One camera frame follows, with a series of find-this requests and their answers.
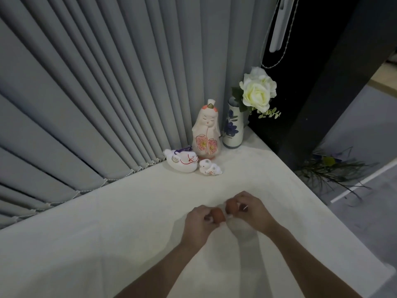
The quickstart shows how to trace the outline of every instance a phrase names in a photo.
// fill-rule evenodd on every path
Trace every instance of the orange ball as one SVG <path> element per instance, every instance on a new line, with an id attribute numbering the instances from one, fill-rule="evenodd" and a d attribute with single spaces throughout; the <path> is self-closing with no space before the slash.
<path id="1" fill-rule="evenodd" d="M 228 199 L 226 201 L 226 213 L 236 215 L 239 211 L 239 205 L 235 199 Z"/>
<path id="2" fill-rule="evenodd" d="M 215 224 L 220 224 L 221 222 L 225 222 L 226 218 L 221 210 L 221 208 L 212 208 L 210 211 L 212 218 L 214 219 Z"/>

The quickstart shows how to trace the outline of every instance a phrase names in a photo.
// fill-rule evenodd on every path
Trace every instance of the hand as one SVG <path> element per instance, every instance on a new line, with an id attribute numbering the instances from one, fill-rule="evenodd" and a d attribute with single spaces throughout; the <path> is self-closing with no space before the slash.
<path id="1" fill-rule="evenodd" d="M 277 221 L 271 216 L 269 211 L 263 205 L 262 201 L 252 194 L 242 191 L 234 196 L 234 199 L 247 205 L 248 211 L 239 211 L 235 217 L 245 220 L 255 230 L 262 232 L 264 235 L 269 235 L 277 226 Z"/>
<path id="2" fill-rule="evenodd" d="M 219 224 L 204 220 L 204 217 L 210 213 L 210 210 L 210 207 L 201 205 L 187 214 L 181 245 L 185 245 L 196 251 L 199 251 L 205 245 L 211 232 L 219 227 Z"/>

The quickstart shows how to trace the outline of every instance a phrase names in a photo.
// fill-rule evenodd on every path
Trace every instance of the painted blue flower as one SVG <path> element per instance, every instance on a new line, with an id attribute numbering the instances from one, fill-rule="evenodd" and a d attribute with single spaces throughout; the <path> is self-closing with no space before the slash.
<path id="1" fill-rule="evenodd" d="M 239 132 L 236 129 L 237 129 L 237 126 L 233 125 L 233 122 L 229 122 L 228 123 L 227 120 L 226 120 L 226 124 L 225 124 L 225 127 L 224 127 L 224 132 L 225 132 L 225 134 L 227 136 L 234 137 L 234 135 Z"/>

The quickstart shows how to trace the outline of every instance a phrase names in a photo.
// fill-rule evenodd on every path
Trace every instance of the white tablecloth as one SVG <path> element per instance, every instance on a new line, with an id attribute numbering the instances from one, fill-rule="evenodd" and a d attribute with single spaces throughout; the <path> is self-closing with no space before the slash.
<path id="1" fill-rule="evenodd" d="M 245 130 L 243 145 L 215 160 L 223 175 L 182 174 L 163 162 L 1 230 L 0 297 L 113 297 L 178 243 L 187 212 L 241 190 L 262 198 L 302 245 L 369 297 L 393 270 Z M 213 232 L 170 297 L 303 297 L 269 239 L 235 234 L 227 225 Z"/>

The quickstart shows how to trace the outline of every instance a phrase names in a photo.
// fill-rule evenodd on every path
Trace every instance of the white ceramic figurine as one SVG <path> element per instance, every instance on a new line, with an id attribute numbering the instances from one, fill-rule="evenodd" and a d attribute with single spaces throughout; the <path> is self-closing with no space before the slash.
<path id="1" fill-rule="evenodd" d="M 205 175 L 222 174 L 221 168 L 215 163 L 212 163 L 209 159 L 200 161 L 200 172 Z"/>
<path id="2" fill-rule="evenodd" d="M 167 157 L 167 163 L 180 172 L 193 172 L 197 169 L 199 158 L 193 151 L 166 149 L 163 154 Z"/>
<path id="3" fill-rule="evenodd" d="M 193 151 L 202 158 L 213 158 L 221 150 L 218 124 L 218 110 L 214 107 L 215 100 L 209 99 L 198 113 L 193 126 Z"/>

